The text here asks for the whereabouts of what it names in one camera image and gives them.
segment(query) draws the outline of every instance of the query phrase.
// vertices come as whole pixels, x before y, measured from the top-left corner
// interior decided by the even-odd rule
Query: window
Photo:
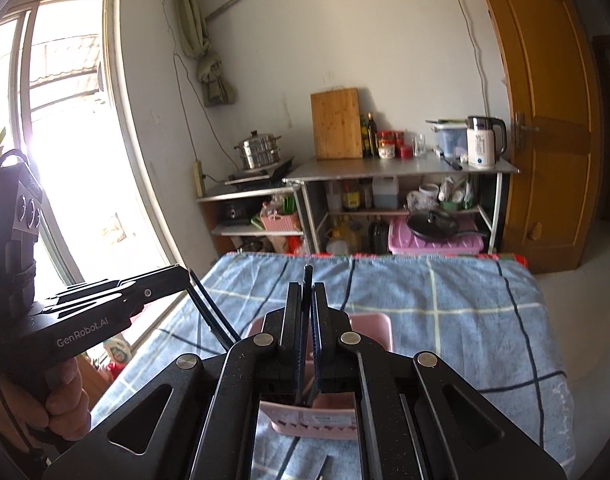
[[[0,25],[0,131],[45,191],[35,246],[37,299],[66,285],[165,267],[112,99],[108,0],[41,0]],[[136,343],[171,299],[134,318]]]

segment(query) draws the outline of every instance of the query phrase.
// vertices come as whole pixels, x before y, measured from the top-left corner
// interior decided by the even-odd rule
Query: pink plastic basket
[[[460,231],[475,230],[476,224],[468,215],[458,218]],[[407,227],[406,218],[398,217],[389,224],[389,250],[392,254],[478,254],[483,250],[479,235],[464,235],[441,244],[425,242]]]
[[[393,351],[394,340],[389,316],[386,314],[349,314],[349,319],[352,330],[371,337],[385,350]],[[257,334],[261,329],[262,317],[259,317],[249,327],[247,336]],[[310,330],[307,339],[305,383],[309,382],[314,374],[312,352]],[[356,440],[358,438],[352,394],[319,394],[311,408],[261,401],[260,409],[270,418],[272,428],[281,434],[335,440]]]
[[[266,231],[300,231],[298,213],[287,216],[261,216],[261,222]]]

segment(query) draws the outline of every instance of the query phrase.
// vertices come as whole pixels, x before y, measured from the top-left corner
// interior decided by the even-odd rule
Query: human hand
[[[76,359],[59,365],[62,384],[47,398],[45,406],[28,392],[0,377],[0,387],[9,409],[14,414],[29,442],[40,447],[37,440],[29,436],[27,426],[37,430],[49,428],[65,440],[83,438],[91,427],[89,397],[83,390],[82,378]],[[0,433],[16,448],[28,452],[27,446],[16,431],[0,401]]]

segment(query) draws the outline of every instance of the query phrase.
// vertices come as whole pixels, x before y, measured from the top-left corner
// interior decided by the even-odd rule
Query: cutting board
[[[311,95],[316,158],[362,158],[358,89]]]

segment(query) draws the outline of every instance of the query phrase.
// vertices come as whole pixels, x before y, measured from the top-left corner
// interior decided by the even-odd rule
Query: silver screw
[[[438,364],[438,358],[431,352],[423,352],[418,356],[418,364],[425,368],[434,368]]]
[[[254,343],[258,346],[269,346],[274,342],[274,336],[272,334],[267,334],[265,332],[261,332],[254,336]]]
[[[194,354],[182,354],[176,359],[176,366],[181,370],[190,370],[198,364],[198,358]]]
[[[355,332],[345,332],[341,335],[341,342],[346,345],[357,345],[360,343],[360,334]]]

